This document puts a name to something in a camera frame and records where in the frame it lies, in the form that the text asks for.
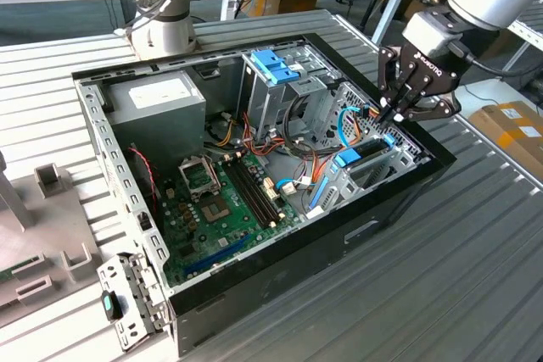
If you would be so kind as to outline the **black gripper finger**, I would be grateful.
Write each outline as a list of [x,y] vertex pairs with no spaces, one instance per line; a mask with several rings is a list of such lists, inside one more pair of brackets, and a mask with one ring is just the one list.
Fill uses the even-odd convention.
[[415,63],[402,58],[402,47],[386,46],[378,51],[379,121],[403,121],[410,102],[405,97],[408,81],[415,73]]
[[453,91],[434,84],[393,85],[390,118],[396,123],[450,118],[462,110]]

